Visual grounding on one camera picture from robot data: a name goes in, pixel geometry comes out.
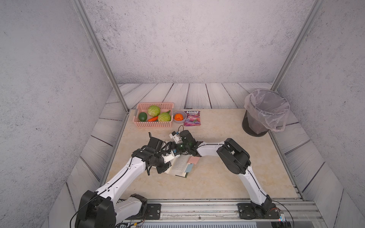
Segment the pink sticky note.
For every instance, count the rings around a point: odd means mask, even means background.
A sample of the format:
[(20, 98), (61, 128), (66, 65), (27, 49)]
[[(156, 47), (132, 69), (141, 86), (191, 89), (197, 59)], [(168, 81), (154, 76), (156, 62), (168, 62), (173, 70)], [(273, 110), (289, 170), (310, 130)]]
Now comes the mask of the pink sticky note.
[(194, 157), (194, 156), (191, 156), (189, 159), (188, 159), (188, 164), (197, 164), (198, 161), (199, 161), (200, 157)]

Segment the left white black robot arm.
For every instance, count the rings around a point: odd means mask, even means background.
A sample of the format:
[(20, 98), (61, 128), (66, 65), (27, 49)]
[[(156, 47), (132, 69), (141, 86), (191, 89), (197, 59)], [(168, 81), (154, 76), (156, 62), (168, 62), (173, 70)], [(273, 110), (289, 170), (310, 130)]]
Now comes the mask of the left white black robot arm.
[(81, 197), (79, 209), (72, 217), (76, 228), (114, 228), (123, 221), (136, 217), (144, 219), (147, 199), (132, 194), (122, 200), (121, 196), (131, 183), (143, 172), (155, 167), (163, 173), (171, 166), (176, 149), (162, 151), (144, 146), (132, 153), (127, 164), (105, 185), (96, 191), (87, 190)]

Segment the blue sticky note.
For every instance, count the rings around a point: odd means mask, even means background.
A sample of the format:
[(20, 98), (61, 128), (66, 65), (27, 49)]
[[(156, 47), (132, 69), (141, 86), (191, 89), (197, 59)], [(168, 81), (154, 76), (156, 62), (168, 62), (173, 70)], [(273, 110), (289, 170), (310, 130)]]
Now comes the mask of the blue sticky note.
[(192, 171), (193, 166), (194, 166), (194, 165), (193, 165), (192, 163), (188, 164), (184, 172), (185, 172), (185, 173), (189, 173), (189, 172), (191, 172), (191, 171)]

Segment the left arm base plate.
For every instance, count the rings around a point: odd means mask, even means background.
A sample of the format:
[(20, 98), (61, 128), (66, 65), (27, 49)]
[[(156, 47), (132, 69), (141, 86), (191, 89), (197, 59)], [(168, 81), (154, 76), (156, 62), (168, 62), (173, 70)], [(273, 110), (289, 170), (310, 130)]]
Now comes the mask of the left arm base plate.
[(143, 204), (139, 213), (127, 218), (127, 220), (159, 220), (161, 215), (161, 204)]

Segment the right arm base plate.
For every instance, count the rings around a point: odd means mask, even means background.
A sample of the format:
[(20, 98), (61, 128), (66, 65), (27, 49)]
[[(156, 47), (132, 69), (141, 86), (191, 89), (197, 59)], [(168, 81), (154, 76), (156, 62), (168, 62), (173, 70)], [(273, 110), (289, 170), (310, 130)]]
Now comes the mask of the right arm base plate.
[(252, 203), (238, 203), (238, 213), (240, 219), (279, 219), (280, 210), (275, 204), (270, 206), (258, 206)]

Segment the Animal Farm paperback book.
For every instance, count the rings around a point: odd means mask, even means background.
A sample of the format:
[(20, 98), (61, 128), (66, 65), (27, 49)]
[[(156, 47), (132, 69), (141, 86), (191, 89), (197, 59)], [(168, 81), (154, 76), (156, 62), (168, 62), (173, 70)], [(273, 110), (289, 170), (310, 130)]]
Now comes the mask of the Animal Farm paperback book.
[(191, 155), (181, 155), (180, 157), (171, 160), (171, 167), (169, 167), (164, 173), (186, 178), (188, 173), (185, 173), (184, 171), (188, 165), (187, 162), (190, 157)]

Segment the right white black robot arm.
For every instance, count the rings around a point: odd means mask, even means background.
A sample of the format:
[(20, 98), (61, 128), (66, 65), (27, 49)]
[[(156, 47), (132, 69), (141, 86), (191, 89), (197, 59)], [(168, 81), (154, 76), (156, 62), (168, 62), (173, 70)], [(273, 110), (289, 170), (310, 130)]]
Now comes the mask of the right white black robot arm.
[(206, 143), (169, 142), (167, 149), (176, 149), (177, 154), (192, 155), (195, 157), (218, 156), (233, 174), (241, 179), (249, 193), (252, 207), (263, 214), (266, 214), (272, 204), (270, 196), (262, 189), (257, 180), (250, 162), (250, 155), (238, 145), (232, 138), (224, 142)]

